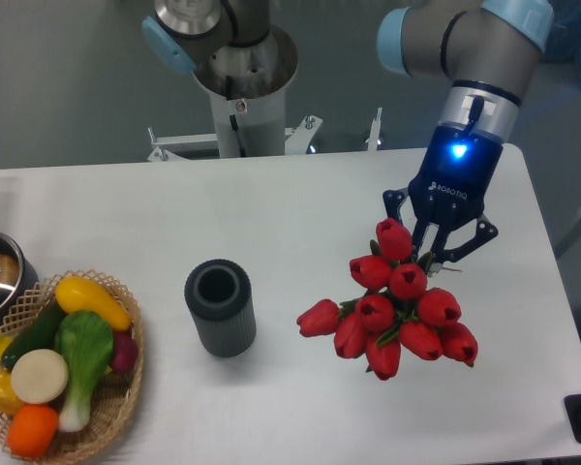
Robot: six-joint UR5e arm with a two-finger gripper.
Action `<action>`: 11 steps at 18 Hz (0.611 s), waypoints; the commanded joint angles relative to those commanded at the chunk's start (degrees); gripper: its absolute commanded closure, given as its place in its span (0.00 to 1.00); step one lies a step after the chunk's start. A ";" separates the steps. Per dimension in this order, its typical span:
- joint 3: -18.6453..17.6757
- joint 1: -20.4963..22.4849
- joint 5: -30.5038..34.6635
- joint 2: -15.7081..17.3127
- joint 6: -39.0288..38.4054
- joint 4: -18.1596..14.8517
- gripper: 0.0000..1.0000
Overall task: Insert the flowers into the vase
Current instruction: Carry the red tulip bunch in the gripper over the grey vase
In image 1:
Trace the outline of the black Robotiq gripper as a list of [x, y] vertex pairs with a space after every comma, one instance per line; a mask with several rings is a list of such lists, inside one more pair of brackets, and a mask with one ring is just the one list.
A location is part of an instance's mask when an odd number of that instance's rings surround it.
[[[416, 217], [414, 238], [423, 237], [429, 225], [438, 226], [433, 241], [434, 273], [445, 263], [460, 262], [498, 236], [498, 228], [480, 215], [502, 152], [503, 146], [491, 139], [439, 126], [409, 190], [389, 189], [382, 193], [386, 216], [402, 226], [402, 207], [410, 196]], [[474, 236], [446, 249], [449, 234], [475, 218]]]

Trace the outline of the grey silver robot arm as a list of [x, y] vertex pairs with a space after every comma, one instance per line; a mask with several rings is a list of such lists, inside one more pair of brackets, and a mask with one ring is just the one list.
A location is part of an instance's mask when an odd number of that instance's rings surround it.
[[[429, 1], [396, 9], [376, 39], [384, 68], [444, 76], [451, 88], [417, 175], [383, 195], [413, 207], [413, 256], [438, 271], [498, 233], [484, 196], [553, 22], [545, 1]], [[265, 1], [158, 1], [141, 31], [170, 69], [208, 93], [224, 158], [283, 155], [286, 91], [298, 55]]]

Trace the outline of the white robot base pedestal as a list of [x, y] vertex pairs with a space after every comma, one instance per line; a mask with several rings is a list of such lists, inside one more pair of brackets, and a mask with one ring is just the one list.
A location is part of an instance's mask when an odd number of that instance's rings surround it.
[[287, 90], [296, 76], [298, 54], [291, 37], [272, 26], [257, 45], [224, 46], [197, 66], [156, 20], [142, 33], [172, 70], [192, 75], [208, 95], [213, 134], [156, 137], [148, 130], [151, 162], [178, 161], [181, 154], [215, 149], [221, 159], [314, 154], [322, 119], [308, 114], [294, 128], [286, 121]]

